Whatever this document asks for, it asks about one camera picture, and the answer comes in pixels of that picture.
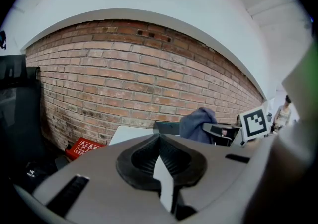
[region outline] gray plastic surface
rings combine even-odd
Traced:
[[[177,222],[161,204],[157,193],[132,188],[119,176],[115,167],[116,159],[123,150],[150,136],[85,154],[45,180],[34,191],[34,197],[42,204],[48,204],[78,174],[89,177],[90,181],[66,214],[67,220],[79,224],[105,223],[106,220],[140,224]],[[195,187],[181,190],[186,204],[197,210],[217,199],[246,168],[246,164],[226,159],[225,156],[233,153],[251,157],[253,153],[249,149],[207,145],[169,136],[199,151],[208,161],[208,170],[200,182]]]

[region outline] black chair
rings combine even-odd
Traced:
[[[210,134],[211,143],[220,146],[230,146],[236,137],[240,127],[227,125],[224,123],[212,124],[204,123],[202,129]]]
[[[41,133],[37,70],[29,69],[28,77],[25,55],[0,56],[0,143],[10,178],[29,192],[57,171],[57,156],[48,152]]]

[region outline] red brick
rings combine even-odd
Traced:
[[[60,52],[52,53],[49,55],[49,59],[54,59],[54,58],[59,58],[59,57],[60,57]]]
[[[133,46],[133,52],[141,53],[144,55],[150,55],[150,56],[154,56],[154,57],[158,57],[158,58],[166,59],[166,60],[168,60],[170,58],[170,55],[167,52],[157,50],[154,48],[137,46],[137,45]]]
[[[73,49],[74,43],[59,46],[58,51]]]
[[[68,78],[68,75],[66,73],[58,73],[58,72],[54,72],[51,77],[53,78],[57,78],[57,79],[63,79],[66,80]]]
[[[217,84],[219,86],[223,85],[223,82],[220,79],[218,79],[218,78],[216,78],[214,76],[211,76],[211,75],[205,75],[205,80],[208,81],[208,82]]]
[[[113,23],[112,20],[100,21],[100,22],[98,23],[98,26],[111,26],[112,23]]]
[[[202,88],[191,85],[190,89],[189,89],[189,92],[196,93],[196,94],[201,94]]]
[[[97,106],[97,111],[106,113],[106,114],[113,114],[119,116],[129,116],[129,110],[119,109],[114,107],[107,107],[107,106]]]
[[[208,96],[208,97],[216,98],[216,99],[219,99],[221,96],[218,92],[214,92],[214,91],[210,91],[206,89],[203,89],[201,94],[203,96]]]
[[[117,33],[136,35],[136,28],[118,27]]]
[[[181,72],[181,73],[183,73],[183,68],[184,68],[183,65],[167,62],[164,60],[161,60],[160,67],[168,69],[168,70],[176,71],[176,72]]]
[[[103,56],[103,50],[99,50],[99,49],[91,49],[89,52],[88,52],[88,55],[91,56],[91,57],[98,57],[98,58],[101,58]]]
[[[211,73],[211,69],[209,67],[207,67],[207,66],[205,66],[203,64],[200,64],[198,62],[195,62],[193,60],[189,60],[188,59],[187,62],[186,62],[186,65],[191,67],[191,68],[197,69],[199,71],[203,71],[203,72],[205,72],[207,74]]]
[[[230,85],[233,84],[232,79],[228,78],[228,77],[225,76],[225,75],[220,75],[220,79],[223,80],[224,82],[227,82],[227,83],[230,84]]]
[[[100,77],[92,77],[86,75],[78,75],[78,82],[105,85],[105,79]]]
[[[70,58],[59,58],[55,60],[55,64],[57,65],[68,65],[70,64]]]
[[[213,56],[213,62],[219,66],[222,67],[223,61],[224,61],[224,57],[221,55],[214,55]]]
[[[84,90],[84,85],[81,83],[74,83],[74,82],[69,82],[66,81],[64,83],[65,88],[73,89],[73,90],[78,90],[78,91],[83,91]]]
[[[171,38],[169,36],[159,34],[159,33],[155,33],[154,39],[160,40],[160,41],[165,41],[165,42],[171,42]]]
[[[229,95],[229,93],[230,93],[229,90],[226,90],[226,89],[224,89],[222,87],[219,87],[219,86],[217,86],[216,84],[213,84],[213,83],[209,84],[209,89],[213,90],[213,91],[216,91],[216,92],[219,92],[219,93],[222,93],[222,94],[225,94],[225,95]]]
[[[83,35],[73,37],[71,42],[81,42],[81,41],[91,41],[93,39],[93,35]]]
[[[222,67],[225,68],[227,71],[229,71],[231,74],[234,74],[235,68],[230,65],[228,62],[223,62]]]
[[[97,94],[97,87],[91,85],[84,85],[84,92]]]
[[[173,42],[174,45],[178,46],[178,47],[181,47],[183,49],[188,49],[189,45],[183,41],[180,41],[178,39],[175,39],[174,42]]]
[[[209,83],[206,81],[203,81],[203,80],[200,80],[200,79],[197,79],[195,77],[188,76],[188,75],[184,76],[183,81],[185,83],[190,83],[190,84],[197,85],[197,86],[200,86],[203,88],[207,88],[209,85]]]
[[[208,67],[212,68],[212,70],[215,70],[221,74],[224,74],[225,73],[225,69],[211,61],[207,61],[207,65]]]
[[[164,44],[163,45],[163,49],[165,51],[168,51],[168,52],[171,52],[171,53],[175,53],[175,54],[179,54],[181,56],[193,59],[193,53],[191,53],[188,50],[185,50],[183,48],[179,48],[179,47],[176,47],[176,46],[173,46],[173,45],[169,45],[169,44]]]
[[[46,83],[51,84],[51,85],[56,85],[56,79],[47,78]]]
[[[72,42],[72,38],[66,38],[66,39],[63,39],[62,41],[63,41],[63,44],[68,44]]]
[[[150,56],[141,56],[140,63],[159,66],[159,59]]]
[[[130,47],[131,47],[131,44],[129,44],[129,43],[115,42],[113,45],[113,49],[122,50],[122,51],[129,51]]]
[[[179,116],[172,116],[172,115],[161,115],[161,114],[150,114],[151,120],[156,121],[166,121],[166,122],[178,122],[180,120]]]
[[[117,89],[99,88],[98,94],[119,99],[133,99],[133,93]]]
[[[87,100],[87,101],[95,102],[95,103],[104,103],[104,100],[105,100],[104,97],[82,93],[82,92],[78,92],[76,94],[76,97],[82,100]]]
[[[115,68],[115,69],[121,69],[121,70],[126,70],[128,67],[128,63],[124,61],[115,61],[111,60],[109,63],[110,68]]]
[[[103,57],[114,58],[118,60],[127,60],[132,62],[137,62],[139,60],[138,54],[134,54],[130,52],[121,52],[117,50],[104,51]]]
[[[106,67],[108,66],[108,59],[104,58],[82,58],[81,59],[82,65],[89,65],[89,66],[97,66],[97,67]]]
[[[105,98],[106,105],[109,106],[115,106],[115,107],[122,107],[123,106],[123,100],[122,99],[111,99],[111,98]]]
[[[198,103],[186,102],[185,108],[198,109]]]
[[[167,79],[172,79],[176,81],[182,81],[183,80],[183,74],[176,73],[176,72],[167,72]]]
[[[228,103],[227,103],[227,102],[222,101],[222,100],[218,100],[218,99],[215,100],[214,104],[215,104],[216,106],[222,106],[222,107],[227,107],[227,106],[228,106]]]
[[[96,27],[98,25],[98,22],[88,22],[88,23],[81,23],[76,26],[76,30],[83,29],[83,28],[89,28],[89,27]]]
[[[151,102],[151,98],[152,96],[149,94],[142,94],[142,93],[135,92],[133,100],[137,100],[141,102]]]
[[[68,96],[76,97],[76,91],[68,90]]]
[[[83,101],[75,99],[75,98],[64,96],[64,102],[75,105],[75,106],[83,107]]]
[[[63,86],[64,86],[64,81],[57,80],[57,81],[56,81],[56,85],[57,85],[58,87],[63,87]]]
[[[155,77],[150,75],[138,75],[137,81],[140,83],[154,84]]]
[[[85,74],[86,68],[80,66],[65,66],[65,72],[76,73],[76,74]]]
[[[159,106],[152,104],[144,104],[134,101],[124,101],[123,106],[126,108],[149,111],[149,112],[159,112]]]
[[[170,60],[175,63],[185,64],[187,59],[180,55],[170,54]]]
[[[185,102],[183,100],[169,99],[163,97],[154,97],[154,103],[176,107],[184,107],[185,105]]]
[[[112,69],[100,69],[99,75],[105,76],[105,77],[113,77],[113,78],[117,78],[117,79],[129,80],[129,81],[135,80],[134,73],[117,71],[117,70],[112,70]]]
[[[194,60],[199,62],[199,63],[202,63],[204,65],[206,65],[206,63],[207,63],[207,59],[203,58],[202,56],[199,56],[199,55],[195,55]]]
[[[124,26],[124,27],[134,27],[134,28],[138,28],[138,29],[146,29],[147,28],[147,24],[142,23],[142,22],[113,22],[112,26]]]
[[[156,94],[156,95],[161,94],[161,89],[158,87],[143,85],[139,83],[132,83],[132,82],[125,82],[124,89],[130,90],[130,91]]]
[[[176,107],[169,107],[169,106],[162,106],[160,108],[160,113],[164,114],[175,114],[177,108]]]
[[[64,109],[67,109],[67,108],[68,108],[68,105],[67,105],[66,103],[61,102],[61,101],[59,101],[59,100],[57,100],[57,99],[54,100],[54,105],[57,105],[57,106],[62,107],[62,108],[64,108]]]
[[[195,94],[191,94],[191,93],[182,92],[180,94],[180,99],[185,99],[185,100],[190,100],[190,101],[204,103],[206,97],[195,95]]]
[[[153,125],[154,125],[154,121],[138,120],[136,118],[123,117],[123,124],[128,124],[128,125],[132,125],[132,126],[139,126],[139,127],[146,127],[146,128],[152,128]]]
[[[134,35],[114,35],[114,34],[97,34],[94,35],[93,40],[101,41],[118,41],[118,42],[129,42],[134,44],[142,44],[143,38]]]
[[[206,46],[189,46],[189,51],[195,53],[197,55],[204,57],[206,59],[212,60],[213,59],[213,52],[210,51]]]
[[[114,80],[114,79],[107,79],[106,80],[106,86],[112,87],[112,88],[123,88],[123,81]]]
[[[70,31],[62,35],[62,39],[76,36],[78,31]]]
[[[239,83],[239,79],[236,76],[231,75],[231,79],[235,81],[236,83]]]
[[[192,109],[183,109],[183,108],[178,108],[176,111],[177,115],[189,115],[193,112]]]
[[[212,98],[206,98],[205,103],[210,104],[210,105],[214,105],[215,99]]]
[[[157,76],[165,76],[166,74],[164,70],[134,63],[129,64],[129,70]]]
[[[182,91],[188,91],[189,86],[183,83],[178,83],[170,80],[160,79],[157,78],[156,85],[166,87],[166,88],[172,88],[176,90],[182,90]]]
[[[85,68],[84,73],[87,75],[99,75],[99,68]]]
[[[84,48],[87,49],[111,49],[112,42],[105,41],[88,41],[84,44]]]
[[[223,82],[223,88],[229,89],[230,85],[228,83]]]
[[[179,98],[179,91],[175,90],[164,90],[163,96],[171,97],[171,98]]]
[[[154,25],[154,24],[148,25],[148,30],[149,31],[156,31],[156,32],[160,32],[160,33],[165,32],[165,28],[163,28],[161,26]]]
[[[71,58],[70,64],[79,65],[80,64],[80,58]]]
[[[96,104],[84,101],[83,107],[91,110],[96,110]]]
[[[148,119],[149,113],[148,112],[141,112],[141,111],[132,111],[131,117],[137,119]]]
[[[201,71],[197,71],[197,70],[192,70],[192,76],[200,78],[200,79],[204,79],[205,74]]]
[[[160,49],[162,46],[162,42],[156,41],[156,40],[151,40],[151,39],[146,39],[144,42],[144,45]]]
[[[67,94],[67,90],[64,88],[60,88],[60,87],[54,87],[53,91],[59,94],[63,94],[66,95]]]

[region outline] white wall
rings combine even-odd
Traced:
[[[8,51],[0,54],[23,52],[62,27],[107,18],[142,20],[188,34],[232,61],[265,98],[273,97],[268,48],[240,0],[38,0],[25,13],[9,15],[2,27],[10,36]]]
[[[280,106],[284,105],[286,95],[287,95],[287,93],[284,90],[276,91],[276,96],[275,96],[275,98],[273,100],[273,104],[271,106],[271,109],[269,110],[269,112],[272,113],[272,121],[273,121],[273,119],[275,117],[277,109]],[[289,124],[291,125],[294,120],[298,121],[299,115],[298,115],[297,110],[296,110],[296,108],[295,108],[293,103],[290,104],[290,109],[292,111],[292,114],[291,114],[291,117],[290,117]]]

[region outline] black panel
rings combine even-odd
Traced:
[[[83,191],[89,179],[83,176],[75,176],[53,199],[47,204],[47,208],[64,217],[75,200]]]
[[[154,122],[153,132],[162,134],[180,135],[179,122]]]
[[[0,56],[0,88],[24,82],[27,79],[25,55]]]
[[[238,161],[238,162],[242,162],[242,163],[248,163],[250,158],[248,157],[243,157],[243,156],[239,156],[239,155],[236,155],[236,154],[228,154],[225,156],[225,158],[228,158],[228,159],[231,159],[231,160],[234,160],[234,161]]]

